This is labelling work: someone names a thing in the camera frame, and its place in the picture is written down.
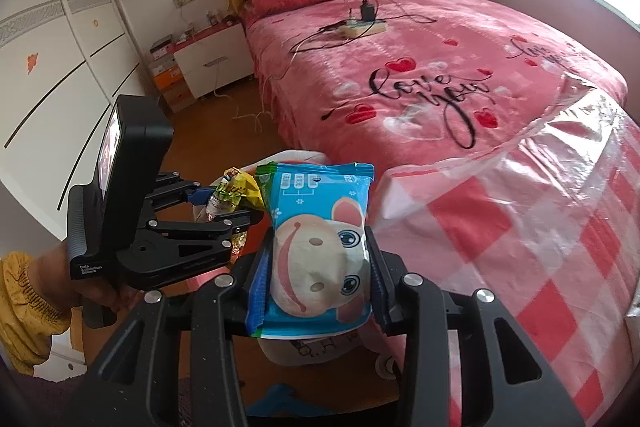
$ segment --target red and white checkered cloth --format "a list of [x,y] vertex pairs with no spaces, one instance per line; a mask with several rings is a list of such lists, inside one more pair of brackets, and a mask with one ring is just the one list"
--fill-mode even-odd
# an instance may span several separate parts
[[[388,170],[369,216],[410,271],[450,291],[494,290],[592,425],[634,367],[639,189],[640,130],[570,79],[556,107],[491,154]],[[388,342],[402,360],[404,341]],[[455,425],[459,378],[452,399]]]

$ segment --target silver screw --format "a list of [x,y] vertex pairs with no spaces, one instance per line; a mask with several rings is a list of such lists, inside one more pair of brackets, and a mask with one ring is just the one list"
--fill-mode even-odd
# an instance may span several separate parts
[[404,277],[402,277],[404,284],[407,286],[420,286],[424,282],[422,275],[417,273],[408,273]]
[[156,304],[162,300],[162,294],[158,290],[151,290],[145,293],[145,302],[147,304]]
[[478,297],[479,301],[485,303],[493,302],[495,299],[494,293],[491,290],[487,290],[485,288],[478,290],[476,292],[476,297]]
[[223,273],[222,275],[218,275],[215,279],[213,279],[213,282],[219,288],[228,288],[234,283],[234,278],[228,273]]

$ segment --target cartoon cow face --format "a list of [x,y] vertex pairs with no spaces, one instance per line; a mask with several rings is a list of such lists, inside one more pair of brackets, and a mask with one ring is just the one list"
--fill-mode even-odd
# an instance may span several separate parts
[[340,198],[332,220],[312,214],[287,219],[275,232],[271,296],[284,312],[317,317],[338,308],[338,320],[362,315],[369,255],[359,204]]

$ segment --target cartoon eye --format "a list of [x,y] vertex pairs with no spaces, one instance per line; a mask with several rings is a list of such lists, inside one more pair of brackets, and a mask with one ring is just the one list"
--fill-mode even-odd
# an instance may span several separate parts
[[342,230],[338,232],[338,237],[345,248],[353,248],[360,244],[360,234],[353,230]]
[[348,275],[344,278],[344,282],[342,283],[342,290],[340,293],[342,295],[353,295],[356,290],[360,287],[360,277],[357,275]]

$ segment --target wet wipes pack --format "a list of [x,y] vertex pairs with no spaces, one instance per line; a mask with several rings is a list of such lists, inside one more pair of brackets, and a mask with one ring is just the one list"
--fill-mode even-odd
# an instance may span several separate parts
[[256,178],[274,229],[264,316],[250,331],[310,339],[353,330],[369,318],[364,236],[370,164],[270,163]]

